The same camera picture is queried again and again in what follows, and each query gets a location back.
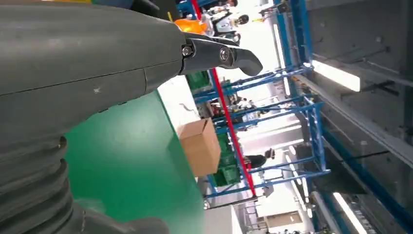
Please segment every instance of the gray metal panel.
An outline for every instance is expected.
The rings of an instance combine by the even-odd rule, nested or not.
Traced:
[[[355,126],[367,133],[371,138],[392,152],[400,160],[413,167],[413,146],[407,144],[399,138],[396,138],[385,132],[377,124],[373,123],[363,115],[355,112],[352,108],[342,103],[330,93],[321,89],[318,85],[304,76],[298,75],[301,82],[306,84],[316,93],[320,94],[323,100],[329,103],[337,112],[351,121]]]
[[[60,137],[94,113],[145,93],[143,69],[0,96],[0,152]]]
[[[176,76],[181,70],[181,67],[182,62],[176,61],[145,68],[145,77],[147,79],[145,93],[147,94],[152,92],[165,81]]]
[[[0,95],[181,61],[168,21],[85,4],[0,5]]]

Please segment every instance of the orange object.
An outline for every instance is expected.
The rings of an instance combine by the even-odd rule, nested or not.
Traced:
[[[204,34],[208,28],[206,23],[194,19],[178,19],[175,21],[175,24],[183,31],[197,34]]]

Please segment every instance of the white wall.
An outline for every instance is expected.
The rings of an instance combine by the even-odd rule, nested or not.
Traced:
[[[234,207],[205,210],[204,234],[243,234]]]

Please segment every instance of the green plastic bin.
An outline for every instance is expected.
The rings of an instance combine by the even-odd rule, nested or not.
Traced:
[[[192,73],[186,75],[186,78],[189,88],[192,91],[211,85],[207,71]]]

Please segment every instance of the red pole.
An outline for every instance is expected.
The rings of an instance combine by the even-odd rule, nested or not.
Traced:
[[[211,71],[212,71],[212,76],[213,76],[213,78],[215,80],[215,83],[217,85],[216,88],[217,88],[218,95],[219,95],[219,97],[221,99],[221,102],[222,102],[222,108],[223,108],[224,113],[225,113],[226,121],[228,122],[229,134],[231,135],[232,141],[234,143],[235,151],[237,152],[237,156],[240,159],[240,163],[243,167],[244,175],[245,175],[246,180],[248,182],[249,189],[251,190],[252,195],[256,196],[255,188],[254,188],[254,182],[252,181],[252,176],[250,176],[250,174],[248,173],[248,171],[246,169],[245,162],[244,162],[244,157],[243,157],[243,154],[241,153],[240,145],[238,144],[237,135],[235,134],[234,125],[232,124],[228,108],[226,107],[226,104],[225,104],[224,94],[222,92],[222,87],[221,87],[221,84],[220,84],[219,79],[218,79],[217,70],[215,68],[213,68],[213,69],[211,69]]]
[[[201,13],[201,9],[199,8],[198,2],[197,0],[191,0],[191,2],[192,2],[192,7],[194,8],[195,13],[196,13],[196,18],[200,20],[202,13]]]

